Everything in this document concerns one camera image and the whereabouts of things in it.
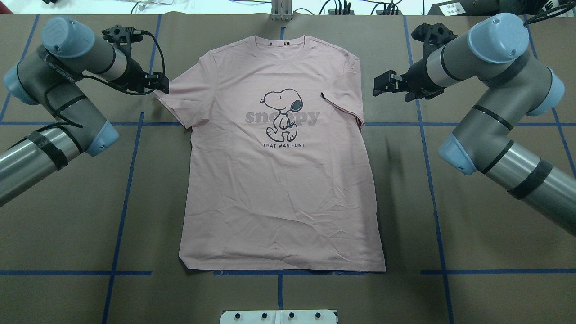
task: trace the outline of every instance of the light blue joint cap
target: light blue joint cap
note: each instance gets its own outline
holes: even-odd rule
[[[552,73],[552,84],[550,85],[550,90],[548,91],[544,101],[542,101],[536,109],[527,113],[528,116],[538,116],[547,112],[550,108],[556,107],[564,96],[564,82],[554,74],[554,71],[552,71],[550,67],[547,66],[547,68],[550,70],[550,73]]]
[[[460,144],[453,133],[450,133],[444,144],[440,146],[438,154],[465,175],[471,175],[476,171],[476,167],[468,153],[466,153],[466,150],[464,150],[462,144]]]
[[[102,129],[100,132],[98,132],[98,135],[96,135],[96,138],[92,144],[90,144],[90,147],[86,150],[86,153],[90,154],[90,156],[97,156],[102,151],[112,146],[112,144],[114,144],[119,137],[120,135],[118,135],[118,132],[116,129],[114,129],[114,126],[110,124],[110,121],[106,120],[104,126],[102,126]]]
[[[474,25],[468,32],[468,46],[488,63],[510,63],[528,49],[530,37],[522,19],[499,13]]]
[[[10,91],[10,94],[14,97],[20,99],[23,103],[29,104],[31,106],[37,105],[38,101],[34,100],[34,98],[30,97],[24,87],[20,83],[20,79],[18,78],[18,64],[15,67],[11,68],[8,73],[4,75],[4,85],[6,89]]]
[[[57,16],[42,29],[42,44],[60,58],[77,58],[88,53],[96,35],[88,26],[68,16]]]

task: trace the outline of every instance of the folded sleeve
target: folded sleeve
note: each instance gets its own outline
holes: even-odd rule
[[[322,97],[337,109],[356,117],[360,129],[364,127],[359,58],[352,53],[348,53],[342,74],[322,91]]]
[[[184,125],[196,127],[210,120],[217,87],[217,70],[210,52],[170,81],[170,94],[154,91],[158,100]]]

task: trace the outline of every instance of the t-shirt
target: t-shirt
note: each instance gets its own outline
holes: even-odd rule
[[[189,269],[385,271],[356,56],[310,36],[252,36],[156,95],[193,127]]]

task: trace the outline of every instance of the snoopy graphic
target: snoopy graphic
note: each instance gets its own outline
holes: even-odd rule
[[[292,142],[298,134],[298,126],[288,117],[289,111],[302,109],[302,98],[294,89],[284,89],[280,92],[271,91],[260,100],[261,104],[278,111],[272,127],[266,128],[266,134],[275,142]]]

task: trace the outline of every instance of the red object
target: red object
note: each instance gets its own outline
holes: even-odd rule
[[[2,1],[0,1],[0,13],[12,13]]]

